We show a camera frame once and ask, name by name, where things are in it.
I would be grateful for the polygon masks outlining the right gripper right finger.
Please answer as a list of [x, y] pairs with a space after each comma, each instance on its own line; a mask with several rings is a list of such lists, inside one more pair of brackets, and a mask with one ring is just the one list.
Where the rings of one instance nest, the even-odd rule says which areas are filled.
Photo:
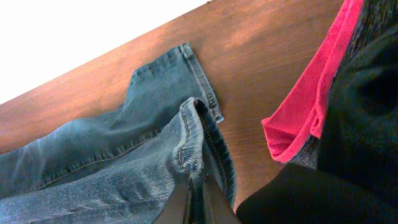
[[241, 224], [212, 175], [203, 182], [203, 210], [206, 224]]

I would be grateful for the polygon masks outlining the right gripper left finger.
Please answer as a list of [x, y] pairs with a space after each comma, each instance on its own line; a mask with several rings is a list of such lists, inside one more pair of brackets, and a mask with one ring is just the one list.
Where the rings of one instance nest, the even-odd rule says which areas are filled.
[[182, 179], [174, 188], [162, 211], [153, 224], [188, 224], [190, 223], [192, 202], [192, 181]]

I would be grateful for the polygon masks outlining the blue denim jeans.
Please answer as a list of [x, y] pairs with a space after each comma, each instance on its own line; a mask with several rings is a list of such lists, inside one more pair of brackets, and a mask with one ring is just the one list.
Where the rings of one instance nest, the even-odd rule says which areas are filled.
[[205, 223], [212, 175], [233, 210], [236, 174], [220, 103], [194, 51], [178, 45], [132, 75], [117, 109], [70, 121], [1, 156], [2, 223], [153, 223], [192, 181], [190, 223]]

